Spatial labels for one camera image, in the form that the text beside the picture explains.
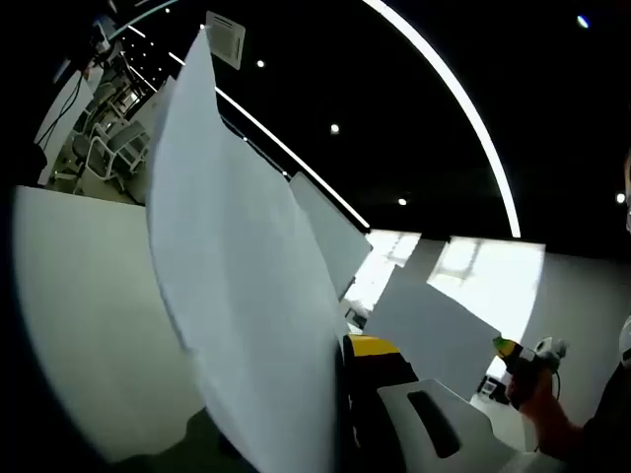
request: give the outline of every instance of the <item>white sheet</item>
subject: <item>white sheet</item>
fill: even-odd
[[[154,149],[154,265],[213,420],[263,473],[333,467],[334,356],[347,331],[284,177],[217,111],[204,33]]]

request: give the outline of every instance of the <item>curved led light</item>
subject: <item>curved led light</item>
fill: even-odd
[[[460,107],[462,107],[462,111],[464,111],[464,114],[469,119],[473,130],[475,130],[475,134],[480,140],[484,153],[486,153],[486,157],[489,160],[491,170],[493,170],[493,174],[495,174],[495,180],[500,188],[502,200],[504,201],[504,207],[506,208],[506,214],[509,218],[511,234],[515,238],[521,237],[522,233],[520,231],[520,223],[517,218],[517,211],[515,210],[515,202],[513,201],[511,188],[509,187],[509,182],[506,179],[504,168],[502,168],[500,157],[495,150],[495,146],[493,146],[491,136],[484,126],[482,118],[475,109],[475,106],[473,106],[473,102],[464,91],[464,88],[457,80],[454,73],[450,70],[447,64],[445,64],[445,61],[438,55],[430,43],[427,42],[419,32],[414,30],[409,23],[403,20],[403,18],[401,18],[399,14],[392,10],[388,5],[381,0],[364,0],[364,3],[372,7],[377,13],[379,13],[405,37],[407,37],[414,47],[423,54],[425,59],[427,59],[427,62],[431,64],[438,75],[441,76],[445,85],[450,89],[450,91],[452,91],[452,94],[454,94],[454,97],[460,104]]]

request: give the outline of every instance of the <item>white panel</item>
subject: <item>white panel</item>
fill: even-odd
[[[500,333],[432,286],[409,277],[407,266],[394,269],[364,333],[398,347],[419,379],[436,379],[470,399],[495,356],[492,341]]]
[[[160,298],[145,209],[19,188],[14,241],[25,324],[75,425],[109,461],[182,439],[203,403]]]
[[[154,135],[149,226],[213,421],[261,473],[332,471],[348,327],[287,180],[226,128],[203,32]]]
[[[335,294],[340,299],[372,247],[304,174],[294,175],[290,187],[309,218]]]

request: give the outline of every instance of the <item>ceiling spotlight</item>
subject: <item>ceiling spotlight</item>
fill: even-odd
[[[587,18],[585,18],[583,15],[579,15],[578,17],[576,17],[576,21],[579,23],[579,26],[582,28],[590,27],[590,23],[588,22]]]

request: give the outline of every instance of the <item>desk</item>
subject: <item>desk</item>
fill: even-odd
[[[70,79],[68,79],[68,82],[66,82],[66,84],[63,86],[63,88],[55,98],[54,102],[48,109],[46,117],[44,118],[41,126],[39,127],[39,130],[37,131],[37,134],[35,135],[35,142],[39,140],[41,135],[43,135],[48,127],[57,119],[59,113],[63,109],[63,105],[66,103],[68,98],[70,98],[70,100],[68,100],[66,106],[68,106],[68,104],[72,102],[72,98],[75,94],[75,87],[77,86],[77,81],[79,81],[80,77],[81,72],[75,72],[70,77]],[[81,112],[86,109],[88,103],[90,103],[92,98],[93,94],[90,90],[90,87],[88,86],[88,83],[84,79],[81,79],[81,86],[79,88],[79,94],[77,95],[76,100],[54,126],[54,128],[50,132],[50,137],[44,138],[43,140],[41,140],[41,143],[39,143],[39,146],[43,149],[43,153],[46,156],[46,167],[41,171],[41,174],[39,175],[39,179],[37,180],[38,184],[46,185],[48,183],[48,179],[50,178],[50,174],[52,173],[55,162],[57,161],[57,157],[59,156],[59,152],[61,151],[63,144],[66,142],[66,139],[68,139],[68,135],[70,135],[72,127],[79,119]]]

